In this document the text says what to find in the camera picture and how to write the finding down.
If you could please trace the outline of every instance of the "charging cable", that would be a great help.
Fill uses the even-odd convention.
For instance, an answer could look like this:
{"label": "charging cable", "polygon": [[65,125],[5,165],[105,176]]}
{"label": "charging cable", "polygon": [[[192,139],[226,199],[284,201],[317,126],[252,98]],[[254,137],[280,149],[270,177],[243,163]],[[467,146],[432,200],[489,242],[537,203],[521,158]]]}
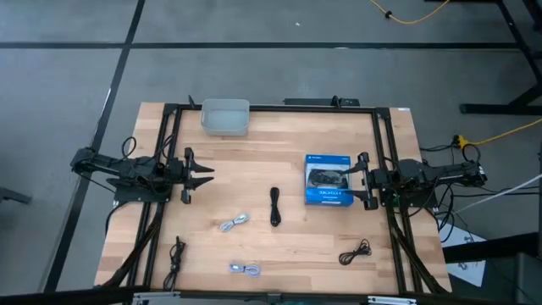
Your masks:
{"label": "charging cable", "polygon": [[233,219],[231,221],[226,221],[225,223],[220,225],[220,230],[223,232],[227,232],[231,230],[231,228],[234,227],[234,225],[239,225],[247,222],[251,218],[251,215],[248,213],[243,213],[239,216],[237,216],[236,219]]}
{"label": "charging cable", "polygon": [[260,267],[256,265],[239,265],[235,263],[230,264],[230,272],[231,273],[244,273],[247,275],[250,275],[251,277],[259,277],[260,276]]}

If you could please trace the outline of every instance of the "table leg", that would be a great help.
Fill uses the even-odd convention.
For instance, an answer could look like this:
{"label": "table leg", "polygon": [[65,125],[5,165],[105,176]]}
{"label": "table leg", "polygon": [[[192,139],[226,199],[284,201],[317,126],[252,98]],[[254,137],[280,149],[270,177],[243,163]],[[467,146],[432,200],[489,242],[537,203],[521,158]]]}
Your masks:
{"label": "table leg", "polygon": [[26,195],[23,195],[21,193],[18,193],[16,191],[11,191],[6,188],[0,187],[0,202],[3,200],[13,200],[16,202],[21,202],[24,204],[30,203],[32,200],[32,197],[28,197]]}

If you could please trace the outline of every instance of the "coiled black cable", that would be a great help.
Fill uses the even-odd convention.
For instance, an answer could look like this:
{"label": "coiled black cable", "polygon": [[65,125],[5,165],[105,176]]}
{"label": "coiled black cable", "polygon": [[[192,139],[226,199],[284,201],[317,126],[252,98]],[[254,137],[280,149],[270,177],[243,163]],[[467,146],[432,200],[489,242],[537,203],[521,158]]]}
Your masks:
{"label": "coiled black cable", "polygon": [[279,212],[279,188],[278,187],[272,187],[271,188],[271,225],[277,226],[280,224],[281,218],[280,218],[280,212]]}
{"label": "coiled black cable", "polygon": [[175,237],[175,244],[169,250],[169,258],[171,258],[171,268],[169,274],[163,280],[163,289],[165,291],[173,291],[177,282],[177,274],[180,270],[180,255],[185,250],[186,244],[180,241],[179,237]]}
{"label": "coiled black cable", "polygon": [[363,238],[359,247],[352,252],[344,252],[339,255],[339,263],[343,266],[350,264],[352,260],[358,255],[371,255],[371,246],[369,241]]}
{"label": "coiled black cable", "polygon": [[461,150],[461,153],[463,154],[463,158],[465,159],[465,161],[467,162],[473,161],[467,158],[467,154],[465,153],[465,150],[467,149],[467,147],[474,147],[474,149],[476,150],[476,163],[480,162],[480,159],[482,158],[482,153],[480,152],[480,149],[476,145],[471,144],[471,143],[465,144],[465,146]]}

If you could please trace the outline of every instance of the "blue and white box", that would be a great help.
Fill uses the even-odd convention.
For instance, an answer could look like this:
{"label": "blue and white box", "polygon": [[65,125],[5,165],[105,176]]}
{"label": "blue and white box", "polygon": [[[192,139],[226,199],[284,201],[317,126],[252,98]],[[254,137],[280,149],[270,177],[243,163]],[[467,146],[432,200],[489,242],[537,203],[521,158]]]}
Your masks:
{"label": "blue and white box", "polygon": [[350,175],[341,172],[350,168],[349,156],[314,155],[305,157],[305,204],[350,207],[353,195]]}

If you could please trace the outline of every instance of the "black stand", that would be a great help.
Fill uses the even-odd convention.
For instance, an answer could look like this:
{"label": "black stand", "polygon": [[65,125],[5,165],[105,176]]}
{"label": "black stand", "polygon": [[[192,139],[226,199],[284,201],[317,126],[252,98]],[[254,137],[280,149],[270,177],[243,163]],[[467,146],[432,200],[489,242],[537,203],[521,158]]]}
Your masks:
{"label": "black stand", "polygon": [[29,204],[32,200],[32,197],[28,197],[16,191],[11,191],[6,188],[0,187],[0,202],[2,202],[2,200],[13,200],[24,204]]}
{"label": "black stand", "polygon": [[[542,106],[529,106],[531,102],[542,96],[542,74],[537,67],[534,59],[537,56],[527,46],[519,30],[516,27],[516,22],[508,12],[506,5],[501,0],[495,0],[493,3],[497,3],[502,16],[504,17],[508,28],[512,33],[517,47],[522,52],[525,59],[527,59],[528,65],[533,71],[536,79],[536,84],[522,93],[519,97],[516,97],[513,101],[505,105],[495,104],[461,104],[459,110],[462,114],[515,114],[515,115],[542,115]],[[542,16],[542,10],[537,4],[536,0],[523,0],[523,4],[527,7],[528,11],[534,19],[534,28],[540,27],[540,18]]]}

